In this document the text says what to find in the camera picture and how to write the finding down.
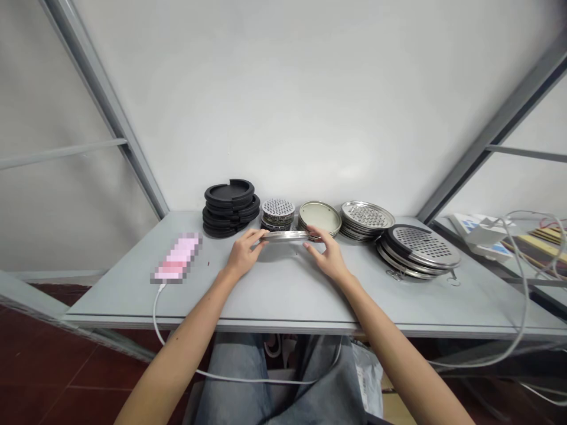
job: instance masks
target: finger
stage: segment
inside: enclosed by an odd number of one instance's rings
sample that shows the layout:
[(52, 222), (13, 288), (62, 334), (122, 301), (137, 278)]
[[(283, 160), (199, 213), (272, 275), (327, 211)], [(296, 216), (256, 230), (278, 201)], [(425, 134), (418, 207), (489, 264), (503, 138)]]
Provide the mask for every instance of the finger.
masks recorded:
[(266, 229), (258, 230), (256, 233), (254, 233), (252, 236), (250, 236), (248, 239), (246, 239), (246, 242), (245, 242), (246, 245), (251, 247), (266, 233), (270, 233), (270, 231), (266, 230)]
[(258, 231), (258, 229), (248, 229), (244, 232), (244, 235), (240, 236), (240, 238), (238, 239), (239, 241), (243, 241), (248, 239), (251, 235), (253, 235), (254, 233), (256, 233)]
[(318, 227), (313, 226), (313, 225), (307, 226), (307, 230), (309, 230), (309, 233), (313, 232), (314, 236), (320, 237), (321, 240), (327, 246), (328, 246), (329, 243), (335, 242), (335, 240), (333, 239), (333, 237), (329, 234), (329, 232), (327, 230), (323, 230), (322, 228), (318, 228)]
[(258, 245), (256, 245), (256, 248), (254, 248), (254, 250), (252, 251), (252, 254), (251, 254), (252, 258), (254, 258), (254, 261), (256, 261), (258, 259), (258, 256), (260, 255), (260, 253), (262, 252), (264, 247), (268, 244), (269, 244), (268, 241), (264, 241), (264, 242), (260, 242)]
[(307, 242), (303, 242), (303, 246), (307, 248), (307, 252), (315, 257), (317, 261), (322, 260), (323, 255), (319, 251), (317, 251), (313, 245), (310, 245)]

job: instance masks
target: jeans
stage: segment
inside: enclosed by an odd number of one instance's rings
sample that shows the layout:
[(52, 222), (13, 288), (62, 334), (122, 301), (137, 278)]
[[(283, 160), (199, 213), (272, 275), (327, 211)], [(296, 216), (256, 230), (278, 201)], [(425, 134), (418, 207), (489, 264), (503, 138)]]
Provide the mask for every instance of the jeans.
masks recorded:
[[(341, 344), (335, 366), (329, 370)], [(300, 335), (297, 381), (283, 411), (276, 411), (271, 386), (207, 378), (199, 403), (197, 424), (366, 424), (352, 346), (347, 337)], [(247, 379), (268, 378), (262, 334), (218, 333), (209, 373)]]

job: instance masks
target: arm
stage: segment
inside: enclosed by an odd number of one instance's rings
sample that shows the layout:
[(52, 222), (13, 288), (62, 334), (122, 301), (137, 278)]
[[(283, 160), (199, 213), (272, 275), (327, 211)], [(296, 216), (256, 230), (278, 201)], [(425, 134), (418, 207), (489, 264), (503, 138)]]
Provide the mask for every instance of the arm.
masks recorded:
[(419, 424), (474, 424), (452, 391), (427, 360), (376, 305), (343, 261), (340, 246), (325, 231), (308, 226), (327, 249), (305, 247), (321, 270), (341, 288), (364, 329), (378, 360)]
[(250, 229), (234, 243), (226, 267), (150, 363), (115, 425), (167, 423), (201, 362), (230, 292), (268, 243), (252, 250), (265, 233)]

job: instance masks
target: red tile floor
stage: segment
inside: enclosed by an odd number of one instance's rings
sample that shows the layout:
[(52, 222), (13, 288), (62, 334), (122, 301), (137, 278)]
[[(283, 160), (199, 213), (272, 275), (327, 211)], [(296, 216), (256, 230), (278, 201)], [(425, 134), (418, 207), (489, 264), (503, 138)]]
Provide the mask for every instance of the red tile floor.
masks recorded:
[[(42, 291), (72, 305), (89, 287), (38, 285)], [(153, 351), (160, 343), (153, 331), (119, 330)], [(431, 345), (414, 341), (428, 355)], [(212, 347), (200, 366), (206, 370)], [(0, 424), (112, 424), (146, 364), (98, 346), (62, 329), (0, 306)], [(281, 365), (268, 365), (269, 368)], [(497, 424), (458, 380), (448, 385), (477, 424)], [(509, 414), (511, 424), (567, 423), (565, 409), (548, 411), (512, 382), (477, 381), (491, 403)], [(181, 424), (192, 383), (169, 424)]]
[[(72, 305), (88, 287), (58, 294)], [(152, 331), (118, 331), (153, 351)], [(112, 424), (146, 363), (0, 306), (0, 423)], [(181, 424), (188, 391), (169, 424)]]

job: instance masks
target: stack of metal plates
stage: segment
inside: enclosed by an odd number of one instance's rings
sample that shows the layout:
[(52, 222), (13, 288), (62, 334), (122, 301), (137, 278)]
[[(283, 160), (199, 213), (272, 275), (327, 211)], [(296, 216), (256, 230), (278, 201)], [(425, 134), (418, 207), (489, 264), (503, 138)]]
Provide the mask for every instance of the stack of metal plates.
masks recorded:
[(419, 279), (433, 279), (459, 266), (459, 251), (429, 229), (397, 224), (376, 241), (380, 256), (394, 269)]
[(341, 207), (341, 234), (358, 241), (377, 239), (396, 219), (384, 208), (363, 201), (345, 202)]
[[(342, 223), (340, 214), (332, 206), (321, 201), (308, 201), (299, 209), (297, 228), (307, 230), (308, 225), (314, 225), (335, 237)], [(309, 236), (309, 239), (316, 241), (319, 237)]]
[(271, 198), (262, 204), (262, 217), (260, 228), (275, 231), (287, 231), (295, 218), (295, 205), (293, 202), (280, 198)]

